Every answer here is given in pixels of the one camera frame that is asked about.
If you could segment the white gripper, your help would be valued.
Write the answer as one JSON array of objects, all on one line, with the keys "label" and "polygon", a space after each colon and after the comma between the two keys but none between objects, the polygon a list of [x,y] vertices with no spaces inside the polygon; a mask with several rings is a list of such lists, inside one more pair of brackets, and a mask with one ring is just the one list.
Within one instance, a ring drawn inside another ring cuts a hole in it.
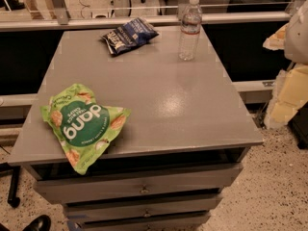
[{"label": "white gripper", "polygon": [[289,21],[263,43],[268,50],[283,50],[294,63],[289,71],[280,70],[274,82],[272,99],[266,110],[264,123],[268,129],[288,124],[308,102],[308,0]]}]

